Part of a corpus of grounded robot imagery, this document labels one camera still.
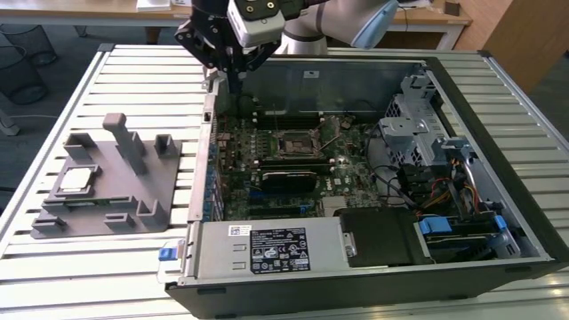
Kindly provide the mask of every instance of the metal wastebasket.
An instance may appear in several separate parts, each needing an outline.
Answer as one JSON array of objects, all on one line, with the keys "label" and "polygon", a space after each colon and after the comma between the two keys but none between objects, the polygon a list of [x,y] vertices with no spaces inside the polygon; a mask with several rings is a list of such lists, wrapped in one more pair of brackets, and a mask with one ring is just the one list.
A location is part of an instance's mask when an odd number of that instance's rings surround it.
[{"label": "metal wastebasket", "polygon": [[0,47],[0,92],[10,102],[26,105],[46,94],[46,86],[36,68],[25,58],[25,49]]},{"label": "metal wastebasket", "polygon": [[48,65],[56,60],[57,54],[40,25],[0,25],[0,33],[10,44],[25,49],[33,65]]}]

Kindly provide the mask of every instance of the aluminum table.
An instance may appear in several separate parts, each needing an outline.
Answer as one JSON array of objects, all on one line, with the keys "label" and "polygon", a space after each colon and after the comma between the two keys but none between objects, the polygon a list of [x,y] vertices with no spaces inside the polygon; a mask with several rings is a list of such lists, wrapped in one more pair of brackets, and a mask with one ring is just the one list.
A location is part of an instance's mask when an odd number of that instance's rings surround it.
[{"label": "aluminum table", "polygon": [[[333,49],[337,55],[437,56],[563,240],[569,243],[569,144],[490,57],[477,52]],[[156,279],[157,250],[185,235],[201,108],[202,68],[178,46],[97,52],[0,218],[0,319],[193,319]],[[141,138],[182,139],[174,209],[164,233],[34,240],[32,220],[65,161],[69,132],[110,138],[122,112]],[[458,122],[446,109],[457,133]],[[567,270],[474,299],[353,308],[262,319],[566,319]]]}]

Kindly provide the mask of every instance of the white label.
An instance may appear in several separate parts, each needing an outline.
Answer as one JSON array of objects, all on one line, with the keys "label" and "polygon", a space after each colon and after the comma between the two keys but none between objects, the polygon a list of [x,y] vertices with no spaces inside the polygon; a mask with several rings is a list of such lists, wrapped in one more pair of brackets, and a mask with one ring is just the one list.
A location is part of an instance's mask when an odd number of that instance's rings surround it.
[{"label": "white label", "polygon": [[237,235],[249,235],[250,225],[230,225],[228,230],[228,236],[234,237]]},{"label": "white label", "polygon": [[318,79],[320,71],[304,71],[304,79]]},{"label": "white label", "polygon": [[290,260],[290,262],[293,262],[294,261],[294,263],[290,263],[292,265],[308,265],[309,264],[309,260],[308,259],[294,259],[294,260]]}]

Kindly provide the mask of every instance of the floor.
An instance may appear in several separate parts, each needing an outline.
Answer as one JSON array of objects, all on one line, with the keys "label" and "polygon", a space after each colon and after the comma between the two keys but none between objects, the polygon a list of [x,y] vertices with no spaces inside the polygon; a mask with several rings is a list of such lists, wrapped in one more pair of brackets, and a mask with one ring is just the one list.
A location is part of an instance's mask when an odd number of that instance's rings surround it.
[{"label": "floor", "polygon": [[[40,102],[17,106],[0,96],[0,108],[10,115],[57,116],[66,104],[100,43],[144,44],[141,27],[88,27],[88,36],[77,37],[72,26],[45,26],[58,60],[40,68],[38,72],[49,88],[49,95]],[[160,43],[172,45],[174,29],[164,29]],[[6,45],[0,37],[0,45]],[[569,139],[569,57],[561,58],[557,66],[530,98]],[[28,170],[37,150],[45,140],[54,119],[26,117],[14,119],[21,128],[16,137],[0,134],[0,187],[16,187]],[[0,212],[6,206],[10,193],[0,191]]]}]

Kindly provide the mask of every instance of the table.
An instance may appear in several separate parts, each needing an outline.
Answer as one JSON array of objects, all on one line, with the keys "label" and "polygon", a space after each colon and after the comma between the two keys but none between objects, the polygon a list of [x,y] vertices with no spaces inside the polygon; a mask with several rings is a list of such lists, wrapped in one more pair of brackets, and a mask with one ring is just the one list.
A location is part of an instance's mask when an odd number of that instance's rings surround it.
[{"label": "table", "polygon": [[[435,0],[435,8],[443,0]],[[0,23],[40,25],[112,25],[141,27],[177,27],[190,13],[189,7],[172,6],[169,11],[136,12],[136,0],[1,0]],[[399,11],[389,31],[443,33],[437,49],[450,50],[462,29],[471,20],[438,10]]]},{"label": "table", "polygon": [[[569,144],[491,58],[475,51],[359,51],[333,55],[437,56],[471,104],[523,184],[569,243]],[[178,46],[117,45],[98,52],[62,110],[0,218],[0,313],[8,319],[194,319],[157,281],[158,248],[185,235],[196,166],[200,117],[206,96],[201,65]],[[144,83],[156,83],[148,90]],[[461,128],[447,108],[450,125]],[[65,161],[70,131],[94,139],[106,112],[122,112],[142,139],[182,139],[182,158],[169,229],[164,233],[34,240],[32,220]],[[269,319],[565,319],[569,276],[553,273],[510,283],[474,299],[353,308]]]}]

